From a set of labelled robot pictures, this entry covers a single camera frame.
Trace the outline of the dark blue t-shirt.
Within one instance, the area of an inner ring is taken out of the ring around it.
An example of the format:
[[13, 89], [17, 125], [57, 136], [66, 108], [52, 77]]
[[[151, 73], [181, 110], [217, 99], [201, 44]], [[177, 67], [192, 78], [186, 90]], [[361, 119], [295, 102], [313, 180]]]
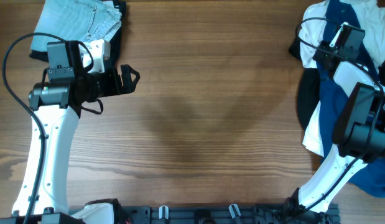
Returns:
[[[378, 7], [376, 1], [329, 0], [322, 6], [311, 6], [306, 10], [309, 16], [319, 15], [339, 24], [349, 24], [365, 30], [363, 45], [359, 48], [358, 61], [363, 62], [374, 79], [378, 79], [377, 65], [385, 68], [385, 7]], [[321, 135], [324, 156], [332, 147], [332, 131], [342, 112], [348, 95], [331, 78], [330, 72], [317, 63], [319, 72], [320, 105], [317, 106], [318, 128]], [[350, 183], [374, 197], [385, 197], [385, 158], [368, 164], [357, 172]]]

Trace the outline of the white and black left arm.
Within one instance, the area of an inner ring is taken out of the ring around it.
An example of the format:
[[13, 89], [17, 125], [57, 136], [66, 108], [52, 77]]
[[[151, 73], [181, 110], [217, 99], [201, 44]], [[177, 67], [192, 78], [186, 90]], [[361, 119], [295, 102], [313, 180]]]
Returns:
[[67, 173], [82, 104], [132, 93], [139, 73], [129, 65], [122, 65], [120, 75], [105, 68], [110, 44], [103, 39], [51, 42], [47, 50], [49, 80], [34, 85], [26, 107], [33, 132], [22, 188], [12, 215], [0, 223], [130, 223], [116, 199], [94, 200], [69, 214]]

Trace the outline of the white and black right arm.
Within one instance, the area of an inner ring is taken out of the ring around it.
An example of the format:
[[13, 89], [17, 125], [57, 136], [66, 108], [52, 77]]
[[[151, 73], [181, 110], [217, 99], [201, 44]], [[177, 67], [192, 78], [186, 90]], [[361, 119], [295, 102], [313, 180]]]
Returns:
[[326, 212], [352, 177], [385, 159], [385, 92], [380, 84], [356, 82], [336, 118], [332, 146], [321, 166], [284, 203], [282, 217], [288, 222]]

